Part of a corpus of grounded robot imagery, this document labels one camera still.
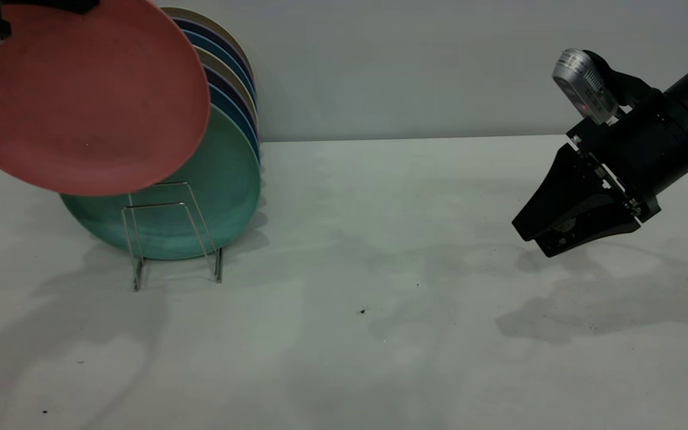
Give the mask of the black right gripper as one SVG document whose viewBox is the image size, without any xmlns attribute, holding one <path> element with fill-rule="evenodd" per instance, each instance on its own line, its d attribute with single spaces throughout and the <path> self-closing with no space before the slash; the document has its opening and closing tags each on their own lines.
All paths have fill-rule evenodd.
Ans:
<svg viewBox="0 0 688 430">
<path fill-rule="evenodd" d="M 579 151 L 615 175 L 631 210 L 592 161 L 563 145 L 512 223 L 547 257 L 637 231 L 641 223 L 636 217 L 646 222 L 660 212 L 658 194 L 688 171 L 688 105 L 658 89 L 647 90 L 613 125 L 584 119 L 567 134 Z"/>
</svg>

